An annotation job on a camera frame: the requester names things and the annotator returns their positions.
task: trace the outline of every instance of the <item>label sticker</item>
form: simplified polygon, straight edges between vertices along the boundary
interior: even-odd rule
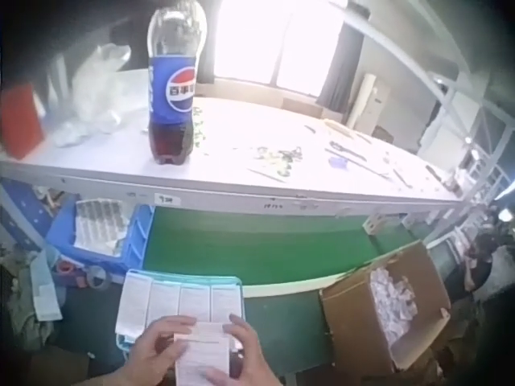
[[[154,203],[161,207],[180,207],[180,197],[154,193]]]
[[[181,55],[150,59],[149,106],[153,123],[180,125],[192,119],[195,62],[195,57]]]

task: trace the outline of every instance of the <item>green conveyor belt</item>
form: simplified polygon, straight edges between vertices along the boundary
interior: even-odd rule
[[[366,217],[251,216],[158,208],[145,269],[234,275],[246,285],[342,273],[410,243],[404,228],[371,238]]]

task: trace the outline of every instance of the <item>person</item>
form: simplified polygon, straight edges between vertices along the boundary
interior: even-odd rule
[[[242,318],[230,316],[224,331],[239,340],[244,356],[236,379],[215,368],[203,369],[214,386],[280,386],[262,354],[256,331]],[[174,341],[174,334],[188,334],[196,323],[188,316],[169,316],[151,323],[136,340],[127,362],[115,372],[86,380],[76,386],[155,386],[160,384],[175,362],[187,350],[187,343]]]
[[[488,280],[493,253],[498,247],[495,235],[489,232],[482,232],[474,239],[462,264],[457,265],[444,281],[451,304],[472,296]]]

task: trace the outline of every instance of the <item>open cardboard box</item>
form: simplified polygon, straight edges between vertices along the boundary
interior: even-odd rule
[[[410,330],[389,349],[377,318],[370,272],[388,269],[394,282],[406,277],[418,313]],[[449,320],[451,304],[426,247],[418,241],[377,258],[321,291],[332,333],[335,365],[352,376],[386,376],[409,368],[433,343]]]

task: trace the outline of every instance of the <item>blue bin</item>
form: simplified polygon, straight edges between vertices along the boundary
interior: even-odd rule
[[[75,195],[64,203],[48,231],[47,242],[56,247],[63,256],[84,265],[99,265],[111,274],[124,277],[129,269],[141,269],[155,208],[149,205],[136,206],[123,242],[121,256],[109,257],[73,246],[75,243],[75,203],[78,199],[79,196]]]

